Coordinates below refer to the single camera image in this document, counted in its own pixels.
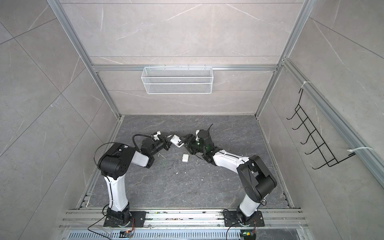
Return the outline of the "white battery cover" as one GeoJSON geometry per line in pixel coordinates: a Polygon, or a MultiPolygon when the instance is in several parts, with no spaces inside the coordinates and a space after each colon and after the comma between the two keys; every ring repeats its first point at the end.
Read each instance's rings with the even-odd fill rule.
{"type": "Polygon", "coordinates": [[[188,154],[183,154],[182,162],[183,163],[187,163],[188,161],[189,161],[189,155],[188,154]]]}

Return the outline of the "white remote control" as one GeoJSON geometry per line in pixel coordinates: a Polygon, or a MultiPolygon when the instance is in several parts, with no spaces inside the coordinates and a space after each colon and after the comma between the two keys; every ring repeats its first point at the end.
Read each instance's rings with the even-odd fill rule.
{"type": "Polygon", "coordinates": [[[177,135],[172,135],[170,142],[178,148],[181,148],[184,145],[183,141],[177,135]]]}

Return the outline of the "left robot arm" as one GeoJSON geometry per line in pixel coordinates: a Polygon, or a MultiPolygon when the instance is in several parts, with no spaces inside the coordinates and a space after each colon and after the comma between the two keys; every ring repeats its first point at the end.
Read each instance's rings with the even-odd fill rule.
{"type": "Polygon", "coordinates": [[[135,134],[132,137],[133,146],[110,142],[112,145],[97,162],[97,167],[107,183],[109,205],[107,219],[119,226],[126,226],[131,221],[129,201],[126,196],[125,175],[130,164],[143,168],[150,168],[154,161],[154,155],[161,150],[169,150],[171,147],[170,136],[161,132],[153,135],[135,134]]]}

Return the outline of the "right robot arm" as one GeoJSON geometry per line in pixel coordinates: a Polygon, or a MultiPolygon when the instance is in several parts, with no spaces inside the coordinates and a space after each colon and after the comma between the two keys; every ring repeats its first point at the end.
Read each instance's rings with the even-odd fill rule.
{"type": "Polygon", "coordinates": [[[214,144],[209,130],[183,136],[181,142],[191,155],[199,153],[206,162],[239,175],[246,193],[237,207],[237,218],[242,224],[255,215],[265,198],[277,187],[276,178],[259,156],[242,157],[228,153],[214,144]]]}

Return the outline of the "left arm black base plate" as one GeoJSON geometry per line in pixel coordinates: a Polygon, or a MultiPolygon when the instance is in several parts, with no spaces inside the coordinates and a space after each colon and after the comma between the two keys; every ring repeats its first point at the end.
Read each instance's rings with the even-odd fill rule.
{"type": "Polygon", "coordinates": [[[103,227],[125,228],[132,227],[142,228],[146,219],[147,212],[115,212],[107,213],[103,227]]]}

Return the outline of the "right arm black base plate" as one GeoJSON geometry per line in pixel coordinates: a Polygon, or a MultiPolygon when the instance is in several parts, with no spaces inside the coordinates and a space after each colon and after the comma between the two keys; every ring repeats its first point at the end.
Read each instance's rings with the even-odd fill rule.
{"type": "Polygon", "coordinates": [[[264,217],[261,211],[254,212],[250,217],[241,211],[223,210],[222,215],[226,227],[264,227],[264,217]]]}

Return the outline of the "aluminium front rail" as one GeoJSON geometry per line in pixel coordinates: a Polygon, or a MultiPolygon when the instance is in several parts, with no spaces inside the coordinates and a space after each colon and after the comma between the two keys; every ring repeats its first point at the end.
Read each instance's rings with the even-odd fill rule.
{"type": "Polygon", "coordinates": [[[221,209],[191,210],[145,210],[144,217],[135,217],[135,228],[149,229],[308,229],[307,221],[300,209],[261,209],[255,214],[255,220],[240,224],[236,213],[221,209]]]}

